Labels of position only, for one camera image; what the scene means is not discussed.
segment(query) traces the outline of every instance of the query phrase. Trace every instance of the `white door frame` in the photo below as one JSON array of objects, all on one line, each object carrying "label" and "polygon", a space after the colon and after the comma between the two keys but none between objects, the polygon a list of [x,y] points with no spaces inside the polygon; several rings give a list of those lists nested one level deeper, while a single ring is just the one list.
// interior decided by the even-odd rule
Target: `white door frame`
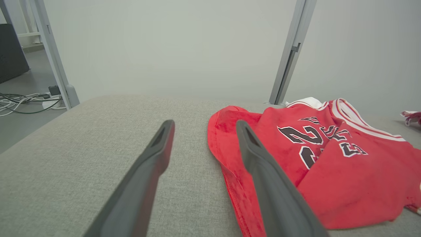
[{"label": "white door frame", "polygon": [[60,60],[59,51],[56,42],[54,41],[53,32],[50,27],[50,22],[47,16],[43,0],[29,0],[34,13],[35,22],[37,23],[38,30],[44,43],[47,57],[53,70],[54,77],[56,78],[57,85],[59,86],[61,96],[63,97],[64,104],[67,110],[72,108],[70,104],[69,95],[66,91],[66,86],[69,84],[67,81],[64,68]]},{"label": "white door frame", "polygon": [[278,105],[283,102],[291,76],[303,47],[304,39],[313,16],[317,0],[297,0],[281,62],[269,103]]}]

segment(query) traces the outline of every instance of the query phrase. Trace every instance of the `electrical cord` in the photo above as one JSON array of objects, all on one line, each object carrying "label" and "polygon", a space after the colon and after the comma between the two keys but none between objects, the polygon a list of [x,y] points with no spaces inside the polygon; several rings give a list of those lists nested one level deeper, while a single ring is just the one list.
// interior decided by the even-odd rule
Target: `electrical cord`
[{"label": "electrical cord", "polygon": [[15,112],[15,113],[22,113],[22,114],[34,114],[34,113],[40,113],[40,112],[46,111],[46,110],[48,110],[48,109],[51,109],[51,108],[52,108],[53,106],[55,106],[58,102],[60,102],[60,100],[61,100],[61,99],[57,100],[57,101],[56,101],[56,102],[55,102],[52,106],[50,106],[50,107],[48,107],[48,108],[46,108],[46,109],[40,110],[40,111],[36,111],[36,112],[30,112],[30,113],[19,112],[19,111],[16,111],[16,110],[11,109],[11,108],[9,108],[9,107],[6,107],[6,109],[10,110],[10,113]]},{"label": "electrical cord", "polygon": [[[43,97],[43,98],[45,98],[45,95],[46,94],[39,94],[39,93],[34,93],[34,94],[29,94],[29,95],[3,94],[3,93],[0,93],[0,105],[2,105],[1,103],[7,103],[6,105],[3,105],[3,106],[0,107],[0,112],[1,111],[4,111],[4,110],[10,110],[9,113],[2,114],[2,115],[0,115],[0,117],[9,115],[9,114],[11,114],[13,112],[15,112],[15,113],[22,113],[22,114],[34,114],[34,113],[43,112],[43,111],[48,110],[48,109],[56,109],[56,110],[66,109],[66,107],[55,107],[55,108],[53,108],[53,106],[55,106],[60,100],[62,100],[61,98],[57,98],[57,99],[50,98],[48,100],[41,100],[41,99],[38,99],[37,98],[37,97]],[[52,106],[50,106],[50,107],[48,107],[46,109],[40,110],[40,111],[31,112],[31,113],[25,113],[25,112],[16,111],[16,109],[21,104],[32,105],[32,104],[29,104],[29,102],[43,102],[43,101],[52,101],[52,100],[53,101],[54,100],[57,100],[57,102],[55,102]]]},{"label": "electrical cord", "polygon": [[0,92],[0,98],[1,98],[1,97],[3,97],[3,98],[5,98],[5,99],[8,99],[8,100],[13,101],[13,102],[15,102],[15,103],[19,103],[19,101],[15,101],[15,99],[16,99],[16,98],[11,98],[11,96],[19,96],[19,99],[20,99],[21,97],[23,97],[23,98],[31,98],[31,99],[36,100],[36,102],[43,102],[43,101],[56,100],[56,99],[41,100],[41,99],[37,99],[37,98],[36,98],[36,97],[43,97],[43,95],[45,95],[45,94],[35,93],[35,94],[30,94],[30,95],[21,95],[21,94],[3,94],[3,93],[1,93],[1,92]]}]

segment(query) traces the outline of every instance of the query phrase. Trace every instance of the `power strip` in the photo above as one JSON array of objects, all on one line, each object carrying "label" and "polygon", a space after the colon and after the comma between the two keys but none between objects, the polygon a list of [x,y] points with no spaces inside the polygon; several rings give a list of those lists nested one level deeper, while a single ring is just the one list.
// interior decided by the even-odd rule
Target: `power strip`
[{"label": "power strip", "polygon": [[61,106],[61,94],[53,95],[50,98],[45,99],[45,100],[48,100],[48,101],[43,101],[43,108],[44,109],[47,109],[51,106],[53,106],[53,108],[57,108],[57,107]]}]

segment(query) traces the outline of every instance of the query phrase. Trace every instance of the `white cable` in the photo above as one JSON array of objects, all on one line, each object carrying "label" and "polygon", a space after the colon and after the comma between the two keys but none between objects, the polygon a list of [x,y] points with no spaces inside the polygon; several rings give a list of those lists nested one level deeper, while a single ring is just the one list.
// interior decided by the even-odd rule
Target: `white cable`
[{"label": "white cable", "polygon": [[[16,107],[15,107],[13,110],[16,110],[16,109],[18,108],[18,106],[19,106],[22,102],[24,102],[24,101],[25,101],[25,99],[22,99],[21,101],[19,101],[18,105],[16,105]],[[2,114],[2,115],[0,115],[0,117],[4,117],[4,116],[9,115],[9,114],[11,114],[11,113],[13,113],[13,112],[14,112],[14,111],[10,111],[9,113]]]},{"label": "white cable", "polygon": [[[16,107],[15,107],[15,108],[13,108],[13,110],[16,110],[16,109],[17,109],[17,107],[18,107],[19,105],[21,105],[21,104],[22,104],[23,102],[25,102],[25,101],[33,101],[33,100],[57,100],[57,99],[54,99],[54,97],[58,97],[58,96],[59,96],[59,95],[57,95],[57,96],[54,96],[54,97],[50,97],[50,98],[48,98],[48,99],[38,99],[38,98],[35,98],[35,97],[31,97],[31,96],[38,96],[38,95],[40,95],[40,94],[39,94],[39,93],[29,94],[29,95],[25,96],[23,99],[21,99],[21,100],[19,101],[19,103],[16,103],[16,102],[14,102],[14,101],[12,101],[12,100],[8,100],[8,99],[3,99],[3,100],[0,100],[0,103],[8,103],[7,105],[0,107],[0,112],[1,112],[1,111],[6,110],[7,108],[13,107],[14,105],[16,105]],[[18,98],[21,98],[21,96],[19,96],[19,97],[15,97],[15,98],[12,98],[12,97],[11,97],[11,99],[13,99],[13,100],[18,99]],[[66,108],[66,107],[56,107],[56,108],[51,107],[50,109],[57,109],[57,110],[60,110],[60,109],[65,109],[65,108]],[[4,116],[9,115],[9,114],[11,114],[11,113],[13,113],[13,112],[14,112],[14,111],[10,111],[9,113],[2,114],[2,115],[0,115],[0,117],[4,117]]]}]

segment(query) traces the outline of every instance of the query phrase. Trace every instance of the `basketball jersey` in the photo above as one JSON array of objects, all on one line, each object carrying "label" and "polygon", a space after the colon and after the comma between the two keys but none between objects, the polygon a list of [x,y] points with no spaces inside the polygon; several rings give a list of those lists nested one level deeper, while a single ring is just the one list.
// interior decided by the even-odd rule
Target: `basketball jersey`
[{"label": "basketball jersey", "polygon": [[310,97],[263,114],[228,106],[209,120],[208,145],[222,167],[244,236],[265,234],[236,134],[245,120],[327,229],[394,220],[421,207],[421,150],[368,125],[344,99]]}]

